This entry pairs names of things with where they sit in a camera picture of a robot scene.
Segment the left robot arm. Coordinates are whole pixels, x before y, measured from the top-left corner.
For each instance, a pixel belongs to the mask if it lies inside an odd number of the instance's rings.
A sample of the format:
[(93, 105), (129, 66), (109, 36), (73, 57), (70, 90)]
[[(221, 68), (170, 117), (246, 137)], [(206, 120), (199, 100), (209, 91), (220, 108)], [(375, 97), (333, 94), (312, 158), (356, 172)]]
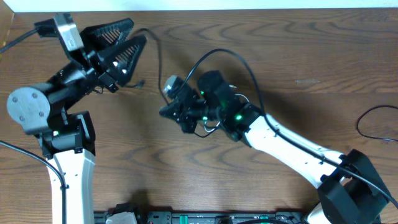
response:
[(92, 92), (114, 93), (131, 81), (146, 37), (130, 36), (131, 19), (78, 30), (72, 19), (38, 22), (34, 33), (57, 38), (68, 64), (47, 81), (14, 90), (10, 117), (34, 136), (52, 188), (54, 223), (93, 223), (95, 130), (89, 112), (69, 109)]

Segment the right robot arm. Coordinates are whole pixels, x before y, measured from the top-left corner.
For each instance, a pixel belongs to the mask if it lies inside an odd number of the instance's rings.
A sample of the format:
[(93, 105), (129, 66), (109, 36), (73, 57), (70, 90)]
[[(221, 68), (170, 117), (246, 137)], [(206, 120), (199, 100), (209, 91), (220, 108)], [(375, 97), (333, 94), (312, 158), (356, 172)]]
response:
[(163, 88), (171, 102), (159, 114), (193, 134), (197, 124), (222, 130), (265, 152), (314, 186), (319, 202), (304, 223), (374, 223), (388, 203), (397, 204), (369, 158), (358, 150), (343, 154), (287, 129), (248, 100), (241, 100), (217, 70), (204, 73), (198, 90), (172, 75)]

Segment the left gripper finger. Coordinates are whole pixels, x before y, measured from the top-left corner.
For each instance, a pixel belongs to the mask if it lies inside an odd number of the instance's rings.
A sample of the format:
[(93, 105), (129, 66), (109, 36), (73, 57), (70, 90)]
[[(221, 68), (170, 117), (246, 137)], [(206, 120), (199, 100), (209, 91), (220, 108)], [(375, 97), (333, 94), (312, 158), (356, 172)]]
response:
[(98, 52), (99, 65), (104, 70), (99, 76), (99, 81), (105, 86), (128, 84), (146, 42), (144, 35), (138, 35)]
[(87, 27), (80, 32), (80, 36), (88, 50), (100, 51), (126, 41), (133, 27), (133, 20), (127, 18)]

